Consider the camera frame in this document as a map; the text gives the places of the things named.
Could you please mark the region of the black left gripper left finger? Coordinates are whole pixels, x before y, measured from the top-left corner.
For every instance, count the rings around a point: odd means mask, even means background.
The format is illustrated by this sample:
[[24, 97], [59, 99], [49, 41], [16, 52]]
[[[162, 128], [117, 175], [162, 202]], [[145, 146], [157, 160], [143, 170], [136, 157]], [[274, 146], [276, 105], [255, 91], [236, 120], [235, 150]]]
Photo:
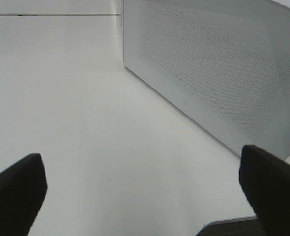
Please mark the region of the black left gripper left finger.
[[28, 235], [48, 185], [40, 154], [20, 159], [0, 173], [0, 236]]

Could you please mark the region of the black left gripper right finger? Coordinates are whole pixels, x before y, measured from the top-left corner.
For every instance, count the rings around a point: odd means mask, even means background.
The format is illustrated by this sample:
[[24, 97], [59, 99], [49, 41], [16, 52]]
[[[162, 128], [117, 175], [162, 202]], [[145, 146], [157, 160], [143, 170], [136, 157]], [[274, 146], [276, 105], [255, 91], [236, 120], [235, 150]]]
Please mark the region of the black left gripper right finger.
[[290, 164], [255, 145], [242, 149], [240, 186], [268, 236], [290, 236]]

